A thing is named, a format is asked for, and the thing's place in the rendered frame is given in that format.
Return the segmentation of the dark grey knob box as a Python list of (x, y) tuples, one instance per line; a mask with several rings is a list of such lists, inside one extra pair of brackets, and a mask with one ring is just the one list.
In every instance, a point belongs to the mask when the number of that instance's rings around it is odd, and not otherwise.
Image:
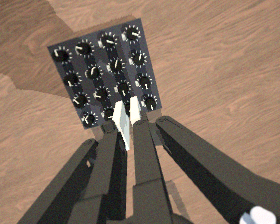
[(47, 49), (85, 130), (112, 120), (119, 101), (129, 118), (135, 96), (145, 112), (162, 108), (141, 18)]

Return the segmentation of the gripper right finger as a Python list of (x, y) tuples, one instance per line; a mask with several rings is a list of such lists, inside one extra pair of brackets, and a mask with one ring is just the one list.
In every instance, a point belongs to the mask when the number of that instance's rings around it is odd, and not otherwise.
[(178, 164), (229, 224), (280, 224), (280, 184), (256, 175), (170, 116), (148, 121), (130, 98), (135, 183), (133, 224), (173, 224), (155, 146)]

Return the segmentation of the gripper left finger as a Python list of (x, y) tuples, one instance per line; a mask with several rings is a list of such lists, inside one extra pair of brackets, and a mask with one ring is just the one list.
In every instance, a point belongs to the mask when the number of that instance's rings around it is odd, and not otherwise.
[(84, 141), (17, 224), (103, 224), (126, 219), (129, 118), (123, 101), (116, 102), (112, 120), (100, 127), (103, 138)]

